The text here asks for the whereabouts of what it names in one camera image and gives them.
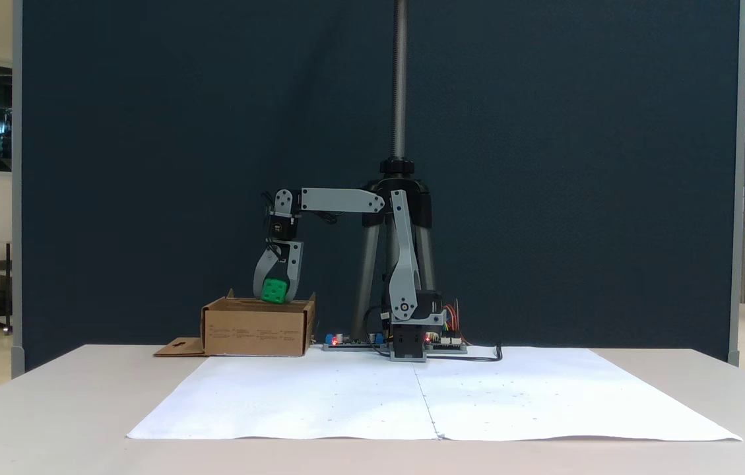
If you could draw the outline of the grey curved hinged gripper finger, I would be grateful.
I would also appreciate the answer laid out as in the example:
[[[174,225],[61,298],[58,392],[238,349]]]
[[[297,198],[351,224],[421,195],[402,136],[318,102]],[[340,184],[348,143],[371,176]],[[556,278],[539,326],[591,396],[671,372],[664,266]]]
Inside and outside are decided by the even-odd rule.
[[[275,270],[279,264],[266,248],[255,266],[253,277],[253,294],[258,300],[284,301],[284,278]]]

